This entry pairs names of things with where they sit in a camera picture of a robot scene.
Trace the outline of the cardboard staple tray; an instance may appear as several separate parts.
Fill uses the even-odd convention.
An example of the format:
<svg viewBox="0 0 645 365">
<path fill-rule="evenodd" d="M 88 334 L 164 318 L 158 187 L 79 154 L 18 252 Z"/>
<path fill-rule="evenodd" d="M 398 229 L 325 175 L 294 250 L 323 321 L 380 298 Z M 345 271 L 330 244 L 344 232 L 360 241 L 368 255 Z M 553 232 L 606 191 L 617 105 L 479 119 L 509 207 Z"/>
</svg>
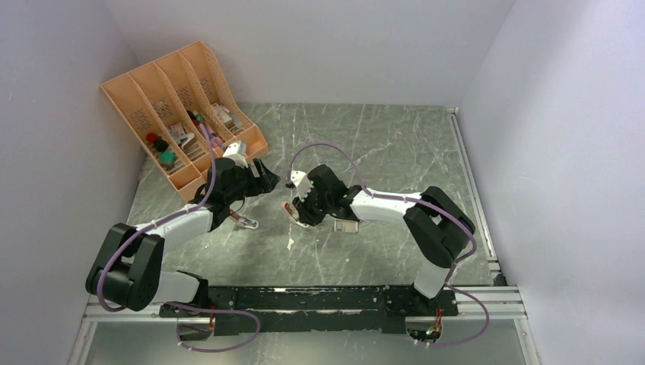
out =
<svg viewBox="0 0 645 365">
<path fill-rule="evenodd" d="M 357 221 L 335 220 L 332 230 L 336 233 L 358 233 L 359 223 Z"/>
</svg>

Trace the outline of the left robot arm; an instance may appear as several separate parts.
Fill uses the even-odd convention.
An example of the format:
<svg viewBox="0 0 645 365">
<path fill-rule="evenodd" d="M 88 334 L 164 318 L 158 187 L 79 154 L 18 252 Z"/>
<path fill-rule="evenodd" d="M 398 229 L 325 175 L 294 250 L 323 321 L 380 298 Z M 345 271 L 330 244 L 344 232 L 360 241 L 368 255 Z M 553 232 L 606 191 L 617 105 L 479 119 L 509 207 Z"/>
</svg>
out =
<svg viewBox="0 0 645 365">
<path fill-rule="evenodd" d="M 178 211 L 146 224 L 115 224 L 107 232 L 85 281 L 85 289 L 110 312 L 141 311 L 151 303 L 177 302 L 191 316 L 211 304 L 206 279 L 184 271 L 163 271 L 166 249 L 210 233 L 230 217 L 234 202 L 272 192 L 280 178 L 260 159 L 240 167 L 214 159 L 207 182 Z"/>
</svg>

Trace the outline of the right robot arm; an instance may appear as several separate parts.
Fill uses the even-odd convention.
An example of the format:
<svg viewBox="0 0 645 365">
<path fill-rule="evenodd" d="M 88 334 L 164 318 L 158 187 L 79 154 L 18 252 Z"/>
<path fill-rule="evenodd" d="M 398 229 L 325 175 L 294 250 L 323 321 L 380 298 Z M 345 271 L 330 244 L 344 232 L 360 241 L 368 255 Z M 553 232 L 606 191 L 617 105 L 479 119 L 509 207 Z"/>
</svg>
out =
<svg viewBox="0 0 645 365">
<path fill-rule="evenodd" d="M 436 186 L 412 194 L 366 191 L 359 185 L 345 185 L 325 164 L 308 173 L 292 170 L 287 186 L 296 196 L 285 208 L 303 227 L 315 227 L 326 217 L 407 227 L 424 257 L 410 296 L 412 309 L 421 315 L 438 307 L 439 292 L 476 231 L 467 215 Z"/>
</svg>

